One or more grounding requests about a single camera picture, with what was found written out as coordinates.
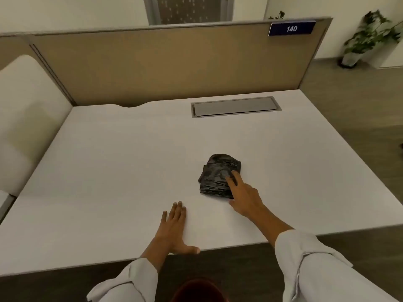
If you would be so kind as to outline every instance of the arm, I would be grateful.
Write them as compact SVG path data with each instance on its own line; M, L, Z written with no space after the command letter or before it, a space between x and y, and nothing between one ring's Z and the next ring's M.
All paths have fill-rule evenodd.
M174 203L167 219L164 211L155 237L138 260L126 266L115 278L96 285L87 295L94 302L154 302L158 273L169 253L198 254L200 249L186 246L182 235L186 208Z
M385 291L352 269L336 250L318 241L315 235L291 228L266 208L256 189L233 172L238 185L228 177L234 200L230 205L249 218L275 248L284 274L283 302L377 301L396 302Z

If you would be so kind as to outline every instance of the red object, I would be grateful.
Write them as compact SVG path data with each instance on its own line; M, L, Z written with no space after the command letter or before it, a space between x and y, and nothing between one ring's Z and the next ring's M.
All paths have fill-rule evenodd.
M229 302L221 290L209 279L186 281L174 294L171 302Z

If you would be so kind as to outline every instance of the crumpled black fabric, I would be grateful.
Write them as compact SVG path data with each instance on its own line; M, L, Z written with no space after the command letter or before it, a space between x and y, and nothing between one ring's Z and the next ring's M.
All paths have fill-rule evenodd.
M231 189L225 180L226 176L230 176L236 182L231 173L233 170L241 172L240 161L229 155L211 156L199 178L200 193L233 199Z

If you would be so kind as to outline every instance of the cubicle partition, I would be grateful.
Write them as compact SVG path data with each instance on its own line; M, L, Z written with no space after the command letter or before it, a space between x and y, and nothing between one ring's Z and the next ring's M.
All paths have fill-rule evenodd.
M22 34L0 38L0 65L33 55L77 105L298 89L331 22L312 20L285 36L268 36L271 21Z

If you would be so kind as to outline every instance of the sleeve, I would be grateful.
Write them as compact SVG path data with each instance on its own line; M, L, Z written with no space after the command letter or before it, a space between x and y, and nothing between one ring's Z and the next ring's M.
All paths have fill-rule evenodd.
M276 240L275 253L284 274L283 302L397 301L313 234L285 231Z
M148 259L137 259L114 279L96 285L87 295L93 302L154 302L158 273Z

